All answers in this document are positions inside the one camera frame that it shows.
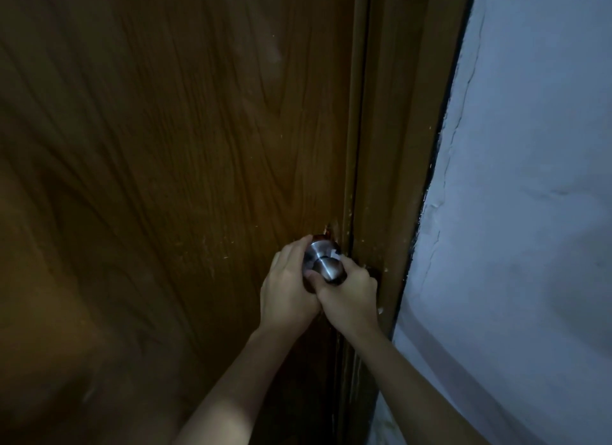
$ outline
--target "door frame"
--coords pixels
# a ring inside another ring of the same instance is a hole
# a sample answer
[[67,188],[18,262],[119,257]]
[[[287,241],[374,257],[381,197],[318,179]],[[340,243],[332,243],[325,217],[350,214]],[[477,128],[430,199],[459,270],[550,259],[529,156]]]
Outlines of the door frame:
[[[379,280],[379,325],[392,337],[461,39],[473,0],[355,0],[340,245]],[[364,444],[378,387],[337,337],[332,425]]]

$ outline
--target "skin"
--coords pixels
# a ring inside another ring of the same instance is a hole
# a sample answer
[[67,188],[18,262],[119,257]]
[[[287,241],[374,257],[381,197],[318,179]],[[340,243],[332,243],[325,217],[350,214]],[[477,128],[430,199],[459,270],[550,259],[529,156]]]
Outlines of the skin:
[[302,260],[312,236],[286,245],[272,260],[261,288],[261,322],[177,437],[177,445],[247,445],[274,374],[315,316],[352,344],[376,379],[410,444],[486,444],[487,441],[395,349],[378,327],[376,280],[341,257],[347,278],[332,287],[314,271],[302,283]]

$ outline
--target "wood grain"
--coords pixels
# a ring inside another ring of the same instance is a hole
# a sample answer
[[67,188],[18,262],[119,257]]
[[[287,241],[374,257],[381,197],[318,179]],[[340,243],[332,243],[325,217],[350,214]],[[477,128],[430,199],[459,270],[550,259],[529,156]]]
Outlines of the wood grain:
[[[353,0],[0,0],[3,443],[168,443],[341,223]],[[254,442],[324,438],[328,326]]]
[[[392,335],[436,132],[469,0],[371,0],[352,257],[379,271],[379,324]],[[343,356],[339,443],[367,439],[378,389]]]

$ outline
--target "person's right hand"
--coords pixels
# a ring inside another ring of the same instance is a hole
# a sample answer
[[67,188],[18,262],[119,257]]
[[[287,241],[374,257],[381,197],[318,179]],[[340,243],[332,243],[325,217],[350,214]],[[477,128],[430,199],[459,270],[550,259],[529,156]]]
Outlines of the person's right hand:
[[317,297],[329,322],[354,344],[359,334],[378,331],[376,309],[376,279],[346,256],[340,257],[346,280],[334,287],[316,271],[306,271],[306,279],[317,292]]

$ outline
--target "person's right arm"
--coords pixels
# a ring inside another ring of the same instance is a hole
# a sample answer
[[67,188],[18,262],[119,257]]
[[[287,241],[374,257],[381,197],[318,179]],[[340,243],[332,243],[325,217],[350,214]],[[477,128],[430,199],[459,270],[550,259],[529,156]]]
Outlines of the person's right arm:
[[341,257],[347,278],[332,287],[309,271],[330,323],[355,348],[387,402],[408,444],[487,444],[488,442],[397,351],[378,327],[376,280],[353,260]]

